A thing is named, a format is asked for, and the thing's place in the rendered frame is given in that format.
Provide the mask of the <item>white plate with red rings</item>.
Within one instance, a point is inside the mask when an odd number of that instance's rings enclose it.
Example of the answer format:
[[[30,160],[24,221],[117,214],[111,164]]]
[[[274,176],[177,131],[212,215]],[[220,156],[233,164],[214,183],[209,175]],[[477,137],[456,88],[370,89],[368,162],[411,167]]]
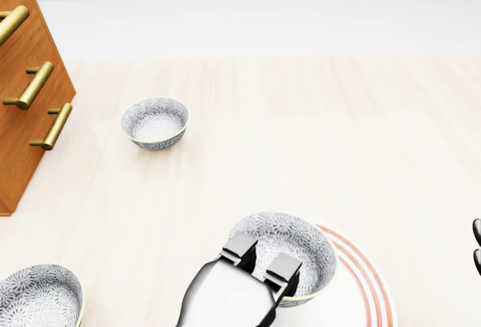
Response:
[[[399,327],[389,286],[372,258],[337,229],[317,227],[337,254],[334,279],[313,300],[278,309],[271,327]]]

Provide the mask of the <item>patterned grey-white bowl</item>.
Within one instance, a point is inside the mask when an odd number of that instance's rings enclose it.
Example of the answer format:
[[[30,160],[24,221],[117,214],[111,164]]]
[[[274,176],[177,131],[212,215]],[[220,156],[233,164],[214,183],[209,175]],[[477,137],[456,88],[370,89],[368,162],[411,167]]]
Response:
[[[85,296],[76,274],[32,265],[0,281],[0,327],[81,327]]]
[[[166,97],[149,98],[132,105],[121,118],[121,128],[138,147],[165,150],[185,134],[189,112],[184,104]]]
[[[265,211],[244,217],[231,229],[229,237],[238,232],[258,241],[253,272],[258,279],[264,276],[280,253],[301,262],[296,292],[284,297],[281,307],[305,304],[333,283],[337,273],[337,254],[332,242],[314,224],[287,213]]]

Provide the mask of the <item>wooden cabinet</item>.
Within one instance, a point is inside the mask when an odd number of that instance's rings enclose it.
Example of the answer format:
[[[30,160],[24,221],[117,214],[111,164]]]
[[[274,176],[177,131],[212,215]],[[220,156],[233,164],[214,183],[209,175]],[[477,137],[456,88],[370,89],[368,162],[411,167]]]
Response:
[[[0,0],[0,216],[17,209],[75,94],[37,0]]]

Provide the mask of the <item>silver and black left hand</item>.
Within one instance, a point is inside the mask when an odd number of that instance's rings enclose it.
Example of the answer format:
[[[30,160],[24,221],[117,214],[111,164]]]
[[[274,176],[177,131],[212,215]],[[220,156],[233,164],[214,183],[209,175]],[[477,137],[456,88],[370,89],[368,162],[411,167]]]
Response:
[[[176,327],[271,327],[282,299],[298,287],[302,262],[280,253],[253,276],[258,241],[242,232],[202,266],[183,297]]]

